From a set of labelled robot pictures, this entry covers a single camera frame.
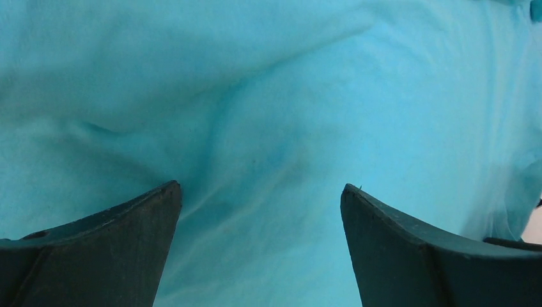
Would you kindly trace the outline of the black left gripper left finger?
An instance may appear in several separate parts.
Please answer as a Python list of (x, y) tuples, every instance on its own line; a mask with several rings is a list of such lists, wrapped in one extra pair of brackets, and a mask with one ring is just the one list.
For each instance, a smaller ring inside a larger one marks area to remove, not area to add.
[(182, 208), (170, 181), (126, 203), (1, 241), (2, 306), (152, 306)]

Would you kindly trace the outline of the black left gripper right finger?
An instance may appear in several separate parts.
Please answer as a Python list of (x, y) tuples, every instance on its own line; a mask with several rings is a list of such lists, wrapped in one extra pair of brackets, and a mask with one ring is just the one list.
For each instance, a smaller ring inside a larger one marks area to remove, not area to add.
[(540, 306), (541, 246), (462, 237), (354, 185), (341, 217), (364, 306)]

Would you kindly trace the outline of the turquoise t shirt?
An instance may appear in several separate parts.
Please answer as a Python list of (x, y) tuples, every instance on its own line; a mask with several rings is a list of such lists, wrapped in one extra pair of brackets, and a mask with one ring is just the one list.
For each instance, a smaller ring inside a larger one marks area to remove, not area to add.
[(345, 184), (522, 236), (540, 48), (528, 1), (2, 1), (1, 236), (176, 180), (157, 306), (354, 306)]

